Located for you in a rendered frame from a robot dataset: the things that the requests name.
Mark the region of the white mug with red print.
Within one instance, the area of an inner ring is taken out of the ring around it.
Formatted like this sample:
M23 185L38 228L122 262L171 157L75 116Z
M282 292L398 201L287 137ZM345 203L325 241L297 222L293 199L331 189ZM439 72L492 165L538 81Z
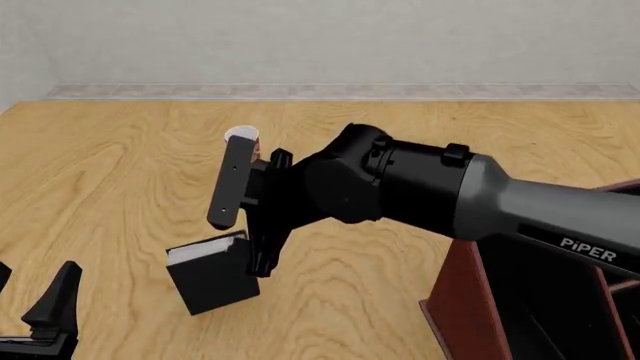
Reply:
M239 125L230 128L224 134L224 141L228 142L231 137L243 137L254 141L253 153L251 161L256 161L261 157L260 154L260 136L257 128L250 125Z

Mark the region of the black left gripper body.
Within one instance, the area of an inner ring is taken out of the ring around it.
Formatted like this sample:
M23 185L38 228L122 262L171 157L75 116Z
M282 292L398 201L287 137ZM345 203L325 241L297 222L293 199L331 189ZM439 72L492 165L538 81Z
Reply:
M76 334L56 333L52 338L0 336L0 360L72 360Z

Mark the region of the red-brown desk caddy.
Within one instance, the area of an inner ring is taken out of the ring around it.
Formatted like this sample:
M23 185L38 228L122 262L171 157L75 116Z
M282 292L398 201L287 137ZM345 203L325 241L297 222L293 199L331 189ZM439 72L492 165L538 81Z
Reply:
M640 251L537 227L456 240L420 306L446 360L640 360Z

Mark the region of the dark plate on black stalk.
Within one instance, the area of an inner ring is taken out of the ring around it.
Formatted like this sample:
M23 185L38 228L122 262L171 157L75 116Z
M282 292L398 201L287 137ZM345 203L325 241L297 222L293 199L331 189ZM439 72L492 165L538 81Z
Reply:
M269 162L253 159L256 144L245 137L229 137L207 214L216 230L234 227L240 209L249 213L259 204Z

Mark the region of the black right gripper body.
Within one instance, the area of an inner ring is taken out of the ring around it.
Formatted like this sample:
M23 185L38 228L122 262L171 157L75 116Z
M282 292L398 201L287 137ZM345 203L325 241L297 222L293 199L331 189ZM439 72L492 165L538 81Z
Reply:
M288 184L285 173L292 166L293 155L276 149L268 161L255 161L246 190L246 209L251 260L250 275L268 278L279 262L280 252L289 236Z

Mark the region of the black book with white pages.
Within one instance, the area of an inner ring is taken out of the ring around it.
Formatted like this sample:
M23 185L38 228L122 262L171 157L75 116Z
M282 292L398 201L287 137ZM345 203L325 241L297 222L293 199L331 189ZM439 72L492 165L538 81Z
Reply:
M195 316L260 295L247 274L250 242L244 230L170 248L166 269L189 314Z

